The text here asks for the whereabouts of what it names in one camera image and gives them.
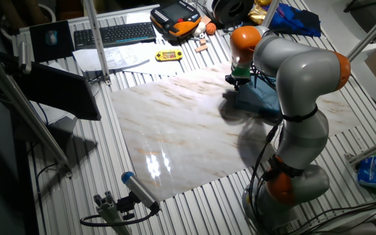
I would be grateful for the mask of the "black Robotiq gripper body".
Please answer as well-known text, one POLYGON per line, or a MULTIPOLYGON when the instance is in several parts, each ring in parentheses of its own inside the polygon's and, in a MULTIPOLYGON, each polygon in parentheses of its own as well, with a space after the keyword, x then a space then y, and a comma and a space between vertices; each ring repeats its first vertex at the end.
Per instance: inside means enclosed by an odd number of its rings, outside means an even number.
POLYGON ((225 81, 228 82, 230 85, 233 86, 242 86, 251 81, 251 78, 249 76, 233 76, 231 74, 225 76, 225 81))

